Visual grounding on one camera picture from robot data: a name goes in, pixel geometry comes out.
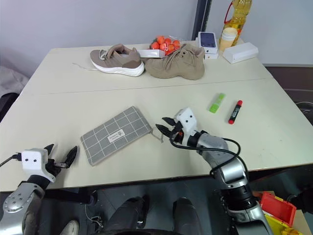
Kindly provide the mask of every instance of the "green highlighter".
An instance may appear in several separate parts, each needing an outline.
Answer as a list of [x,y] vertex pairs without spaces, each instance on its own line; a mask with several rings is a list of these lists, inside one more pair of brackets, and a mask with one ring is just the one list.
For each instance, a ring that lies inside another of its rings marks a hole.
[[212,113],[216,113],[216,111],[219,109],[223,99],[225,97],[224,93],[220,93],[219,97],[215,100],[215,102],[210,107],[209,111]]

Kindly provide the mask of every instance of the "white cloth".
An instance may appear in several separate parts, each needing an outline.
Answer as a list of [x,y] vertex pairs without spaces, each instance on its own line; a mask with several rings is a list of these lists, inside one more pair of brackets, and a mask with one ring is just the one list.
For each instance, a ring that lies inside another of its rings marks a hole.
[[23,74],[0,66],[0,97],[8,93],[20,94],[28,81]]

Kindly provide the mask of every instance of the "red box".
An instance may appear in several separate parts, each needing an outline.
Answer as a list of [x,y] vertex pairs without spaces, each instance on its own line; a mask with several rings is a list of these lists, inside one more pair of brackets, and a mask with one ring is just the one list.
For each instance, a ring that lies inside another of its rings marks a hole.
[[283,199],[276,197],[269,192],[263,192],[261,208],[273,215],[275,219],[282,221],[292,228],[295,211],[297,208]]

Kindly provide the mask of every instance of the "red marker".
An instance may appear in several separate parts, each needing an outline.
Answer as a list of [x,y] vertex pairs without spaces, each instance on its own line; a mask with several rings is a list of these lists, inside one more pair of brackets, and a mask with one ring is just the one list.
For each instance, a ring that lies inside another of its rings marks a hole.
[[237,105],[236,105],[234,111],[232,112],[232,114],[230,115],[230,118],[229,118],[229,120],[228,120],[228,123],[229,123],[229,124],[234,124],[234,122],[235,122],[235,120],[236,120],[236,116],[237,116],[237,114],[239,113],[239,110],[240,110],[242,104],[243,104],[243,101],[242,101],[242,100],[239,100],[239,101],[237,102]]

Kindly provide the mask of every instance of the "white table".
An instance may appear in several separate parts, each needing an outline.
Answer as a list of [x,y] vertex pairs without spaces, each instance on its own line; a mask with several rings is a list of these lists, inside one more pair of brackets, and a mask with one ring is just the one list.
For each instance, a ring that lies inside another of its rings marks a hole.
[[[200,130],[240,143],[249,170],[313,162],[313,128],[270,73],[254,58],[230,65],[220,57],[205,61],[198,81],[157,79],[86,71],[94,47],[54,49],[0,123],[0,161],[17,151],[57,144],[61,161],[75,145],[80,154],[50,188],[205,175],[210,166],[195,151],[173,148],[146,135],[96,166],[90,166],[80,137],[128,108],[138,107],[151,126],[191,107]],[[218,93],[226,98],[216,114],[207,109]],[[227,123],[237,102],[243,107],[234,125]],[[20,162],[0,168],[0,191],[15,190],[27,176]]]

